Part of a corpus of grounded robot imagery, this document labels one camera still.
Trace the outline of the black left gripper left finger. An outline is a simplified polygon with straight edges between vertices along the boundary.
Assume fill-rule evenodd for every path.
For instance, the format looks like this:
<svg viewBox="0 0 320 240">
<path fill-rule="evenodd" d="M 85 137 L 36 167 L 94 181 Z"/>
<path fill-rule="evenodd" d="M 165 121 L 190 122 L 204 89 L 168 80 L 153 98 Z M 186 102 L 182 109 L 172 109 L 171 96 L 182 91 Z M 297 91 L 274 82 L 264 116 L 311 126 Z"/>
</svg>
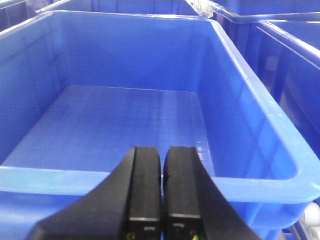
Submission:
<svg viewBox="0 0 320 240">
<path fill-rule="evenodd" d="M 161 161 L 158 150 L 132 146 L 99 185 L 39 220 L 29 240 L 159 240 Z"/>
</svg>

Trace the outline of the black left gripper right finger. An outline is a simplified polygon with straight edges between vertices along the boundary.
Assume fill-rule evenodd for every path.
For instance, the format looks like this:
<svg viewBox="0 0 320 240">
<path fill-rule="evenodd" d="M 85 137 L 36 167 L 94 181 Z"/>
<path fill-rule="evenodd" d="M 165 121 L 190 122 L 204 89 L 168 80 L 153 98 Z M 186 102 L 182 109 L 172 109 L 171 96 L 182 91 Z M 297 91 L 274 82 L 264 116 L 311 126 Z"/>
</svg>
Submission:
<svg viewBox="0 0 320 240">
<path fill-rule="evenodd" d="M 214 184 L 195 147 L 170 147 L 163 174 L 164 239 L 259 239 Z"/>
</svg>

